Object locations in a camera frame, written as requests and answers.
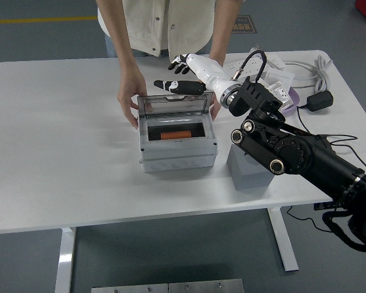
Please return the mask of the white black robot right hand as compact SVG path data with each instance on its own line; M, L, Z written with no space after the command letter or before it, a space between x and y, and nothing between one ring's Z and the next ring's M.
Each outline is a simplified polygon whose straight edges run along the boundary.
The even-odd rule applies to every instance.
M223 107L229 106L240 88L240 84L233 81L217 61L197 54L177 56L168 69L174 70L176 74L192 71L198 80L156 80L154 81L156 87L180 95L201 95L208 90L214 92Z

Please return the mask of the person's left hand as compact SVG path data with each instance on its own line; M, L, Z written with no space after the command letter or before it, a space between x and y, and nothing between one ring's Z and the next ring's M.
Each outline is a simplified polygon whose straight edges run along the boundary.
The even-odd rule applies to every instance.
M221 109L221 104L218 102L216 94L213 93L212 99L210 101L210 106L209 106L209 112L210 112L210 116L211 116L212 120L216 119L220 109Z

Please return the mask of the person's right hand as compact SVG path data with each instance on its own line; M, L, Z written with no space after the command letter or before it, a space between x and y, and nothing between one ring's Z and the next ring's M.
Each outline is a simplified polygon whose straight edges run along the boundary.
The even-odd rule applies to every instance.
M135 128L138 128L138 121L132 114L132 109L138 110L138 105L133 102L135 96L146 96L146 82L144 76L138 68L129 68L121 72L120 88L117 100L120 103L123 115L128 122Z

